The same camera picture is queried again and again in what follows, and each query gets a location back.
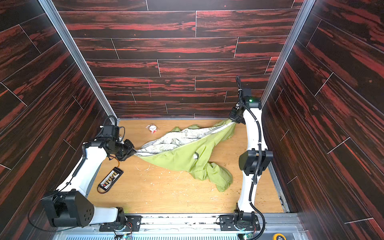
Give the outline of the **green Snoopy zip jacket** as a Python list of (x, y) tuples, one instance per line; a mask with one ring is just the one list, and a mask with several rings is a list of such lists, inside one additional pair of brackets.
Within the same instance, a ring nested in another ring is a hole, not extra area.
[(196, 180), (209, 180), (219, 192), (224, 192), (233, 183), (233, 177), (227, 169), (210, 162), (210, 158), (220, 142), (234, 135), (235, 127), (236, 123), (229, 119), (208, 128), (192, 125), (181, 130), (176, 127), (144, 144), (135, 156), (161, 168), (188, 172)]

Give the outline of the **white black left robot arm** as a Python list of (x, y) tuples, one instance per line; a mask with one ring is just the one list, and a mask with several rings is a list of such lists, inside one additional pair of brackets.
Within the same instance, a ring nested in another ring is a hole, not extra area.
[(94, 177), (105, 159), (123, 162), (136, 153), (131, 141), (120, 136), (115, 116), (108, 116), (92, 140), (83, 143), (82, 157), (69, 176), (41, 199), (51, 227), (66, 230), (96, 224), (112, 224), (122, 231), (127, 220), (121, 207), (96, 207), (88, 200)]

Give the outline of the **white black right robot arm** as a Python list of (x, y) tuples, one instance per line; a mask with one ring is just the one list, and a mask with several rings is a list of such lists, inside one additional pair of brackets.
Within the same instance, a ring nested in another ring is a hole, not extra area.
[(264, 140), (261, 117), (262, 105), (259, 99), (252, 97), (252, 91), (242, 87), (241, 78), (236, 77), (238, 102), (232, 108), (229, 119), (244, 124), (247, 129), (247, 150), (239, 157), (239, 168), (243, 172), (242, 191), (234, 210), (234, 225), (240, 229), (248, 225), (254, 229), (259, 225), (255, 207), (256, 190), (263, 171), (273, 158)]

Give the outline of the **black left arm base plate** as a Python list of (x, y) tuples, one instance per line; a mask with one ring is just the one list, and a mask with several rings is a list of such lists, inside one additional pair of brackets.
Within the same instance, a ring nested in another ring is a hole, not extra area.
[(100, 232), (138, 232), (142, 223), (142, 216), (139, 215), (125, 215), (125, 217), (116, 222), (101, 224)]

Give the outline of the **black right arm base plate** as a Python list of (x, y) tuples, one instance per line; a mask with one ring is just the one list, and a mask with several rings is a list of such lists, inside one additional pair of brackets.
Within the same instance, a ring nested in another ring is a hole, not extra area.
[(220, 215), (217, 220), (221, 231), (259, 231), (260, 222), (255, 213)]

